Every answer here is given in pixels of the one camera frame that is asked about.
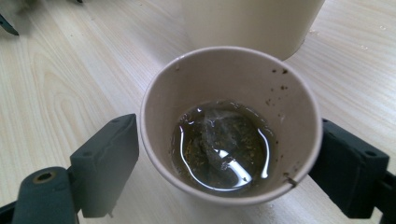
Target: white cup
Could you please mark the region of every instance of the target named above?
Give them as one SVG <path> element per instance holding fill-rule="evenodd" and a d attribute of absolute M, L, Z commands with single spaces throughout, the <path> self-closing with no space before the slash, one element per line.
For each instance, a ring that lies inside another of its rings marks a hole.
<path fill-rule="evenodd" d="M 171 159 L 180 117 L 217 100 L 255 110 L 277 141 L 265 185 L 238 197 L 204 191 L 181 176 Z M 264 203 L 294 188 L 314 165 L 322 134 L 318 105 L 302 78 L 272 56 L 238 47 L 198 49 L 169 63 L 147 89 L 140 123 L 148 156 L 166 180 L 190 195 L 223 205 Z"/>
<path fill-rule="evenodd" d="M 303 44 L 324 0 L 181 0 L 196 48 L 239 46 L 289 58 Z"/>

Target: table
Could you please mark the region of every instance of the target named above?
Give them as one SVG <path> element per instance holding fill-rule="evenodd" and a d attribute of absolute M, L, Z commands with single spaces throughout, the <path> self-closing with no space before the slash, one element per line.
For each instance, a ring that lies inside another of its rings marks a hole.
<path fill-rule="evenodd" d="M 193 50 L 177 0 L 1 0 L 0 205 L 21 181 L 69 156 L 115 117 L 136 113 L 155 74 Z M 396 2 L 327 0 L 286 63 L 330 119 L 391 157 L 396 173 Z M 346 218 L 307 177 L 270 203 L 219 207 L 168 184 L 140 143 L 114 217 L 81 223 L 378 223 Z"/>

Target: wood grain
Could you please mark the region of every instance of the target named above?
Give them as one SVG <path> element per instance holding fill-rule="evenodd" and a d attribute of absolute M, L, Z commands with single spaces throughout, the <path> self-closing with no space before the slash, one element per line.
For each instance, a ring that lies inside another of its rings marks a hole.
<path fill-rule="evenodd" d="M 115 117 L 136 113 L 167 63 L 193 50 L 177 0 L 0 0 L 0 205 L 21 181 L 69 156 Z M 391 156 L 396 174 L 396 2 L 327 0 L 286 60 L 330 119 Z M 378 223 L 346 218 L 308 177 L 270 203 L 218 207 L 168 184 L 140 145 L 114 218 L 81 223 Z"/>

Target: tea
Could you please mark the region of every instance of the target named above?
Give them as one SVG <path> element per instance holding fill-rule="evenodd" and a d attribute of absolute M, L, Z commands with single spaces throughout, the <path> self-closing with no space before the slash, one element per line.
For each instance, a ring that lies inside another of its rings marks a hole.
<path fill-rule="evenodd" d="M 241 192 L 269 174 L 274 134 L 251 108 L 231 101 L 199 105 L 175 127 L 172 161 L 210 192 Z"/>

